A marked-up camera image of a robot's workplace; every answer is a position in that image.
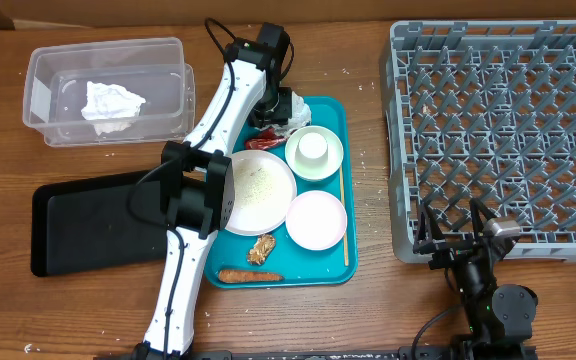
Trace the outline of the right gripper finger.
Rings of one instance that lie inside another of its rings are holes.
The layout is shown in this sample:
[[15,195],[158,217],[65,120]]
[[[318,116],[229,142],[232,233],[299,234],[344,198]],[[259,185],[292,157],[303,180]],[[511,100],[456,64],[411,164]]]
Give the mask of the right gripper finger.
[[471,220],[473,231],[476,237],[481,237],[484,231],[485,223],[495,218],[495,213],[490,210],[480,199],[472,198],[469,200]]
[[416,245],[437,243],[443,240],[443,232],[436,216],[427,203],[418,208],[418,226],[415,235]]

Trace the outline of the silver foil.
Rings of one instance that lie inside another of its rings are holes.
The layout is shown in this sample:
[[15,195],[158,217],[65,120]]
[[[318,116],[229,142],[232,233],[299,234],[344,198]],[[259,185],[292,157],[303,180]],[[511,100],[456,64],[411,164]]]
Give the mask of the silver foil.
[[292,92],[292,116],[286,125],[275,125],[275,134],[280,138],[288,139],[295,131],[309,126],[312,122],[312,112],[303,97]]

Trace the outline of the red snack wrapper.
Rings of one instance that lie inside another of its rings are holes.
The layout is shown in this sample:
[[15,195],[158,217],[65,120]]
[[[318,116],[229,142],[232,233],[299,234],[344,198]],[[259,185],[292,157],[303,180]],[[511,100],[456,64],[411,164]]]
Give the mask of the red snack wrapper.
[[269,150],[284,144],[288,140],[285,133],[280,133],[275,128],[268,128],[256,136],[245,141],[246,150]]

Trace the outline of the white cup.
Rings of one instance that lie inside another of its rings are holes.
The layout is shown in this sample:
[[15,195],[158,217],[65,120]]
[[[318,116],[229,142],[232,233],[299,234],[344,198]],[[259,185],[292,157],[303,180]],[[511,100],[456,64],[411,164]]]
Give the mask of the white cup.
[[322,159],[328,150],[328,144],[323,135],[316,132],[308,132],[298,142],[298,151],[301,156],[309,161]]

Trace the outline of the pale green bowl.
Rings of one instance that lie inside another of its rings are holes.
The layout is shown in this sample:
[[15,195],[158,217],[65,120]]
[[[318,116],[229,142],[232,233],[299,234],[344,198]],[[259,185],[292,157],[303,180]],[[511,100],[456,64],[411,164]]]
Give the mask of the pale green bowl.
[[[298,151],[300,138],[308,132],[319,133],[327,141],[327,154],[318,161],[306,160]],[[284,157],[298,177],[315,182],[325,180],[339,170],[344,159],[344,149],[341,140],[334,132],[322,126],[310,125],[295,131],[289,137],[285,144]]]

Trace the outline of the white napkin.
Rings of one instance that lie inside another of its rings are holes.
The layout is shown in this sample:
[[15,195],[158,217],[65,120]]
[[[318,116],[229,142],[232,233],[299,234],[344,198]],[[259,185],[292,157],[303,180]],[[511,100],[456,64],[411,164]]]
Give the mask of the white napkin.
[[124,86],[88,81],[86,105],[81,114],[85,120],[94,122],[93,128],[101,136],[129,128],[132,125],[130,121],[113,122],[113,119],[137,117],[145,103],[145,98]]

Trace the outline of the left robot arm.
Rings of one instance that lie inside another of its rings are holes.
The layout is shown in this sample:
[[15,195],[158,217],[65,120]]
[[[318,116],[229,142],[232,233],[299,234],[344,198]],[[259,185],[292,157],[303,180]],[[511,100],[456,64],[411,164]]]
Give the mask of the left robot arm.
[[286,124],[292,95],[280,83],[294,59],[294,46],[280,25],[264,23],[257,37],[233,37],[218,48],[224,60],[220,85],[199,124],[181,143],[165,145],[161,163],[130,189],[156,181],[163,220],[150,220],[126,201],[138,222],[166,233],[166,259],[154,314],[133,359],[188,359],[194,315],[207,255],[232,214],[234,179],[230,158],[246,123]]

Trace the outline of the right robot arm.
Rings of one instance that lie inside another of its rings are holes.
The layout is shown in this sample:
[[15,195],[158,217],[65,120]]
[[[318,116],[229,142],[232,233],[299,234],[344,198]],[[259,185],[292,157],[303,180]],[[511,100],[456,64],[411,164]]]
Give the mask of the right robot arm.
[[[498,285],[495,265],[517,244],[520,226],[512,218],[496,216],[482,201],[469,201],[473,231],[449,242],[432,209],[418,210],[413,251],[429,254],[431,270],[442,270],[460,302],[434,316],[415,335],[409,348],[399,350],[409,359],[535,359],[536,350],[524,342],[532,337],[538,297],[517,284]],[[449,314],[462,309],[469,332],[455,335],[444,347],[420,346],[424,333]]]

